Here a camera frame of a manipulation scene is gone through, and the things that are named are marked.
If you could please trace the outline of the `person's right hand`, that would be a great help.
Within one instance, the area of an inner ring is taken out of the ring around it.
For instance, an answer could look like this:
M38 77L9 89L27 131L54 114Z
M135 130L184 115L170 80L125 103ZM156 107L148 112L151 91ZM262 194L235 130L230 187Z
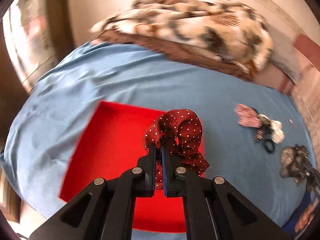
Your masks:
M295 233L300 232L310 224L310 222L314 217L314 211L316 209L316 206L317 206L317 203L310 203L308 207L304 210L304 212L300 215L295 225Z

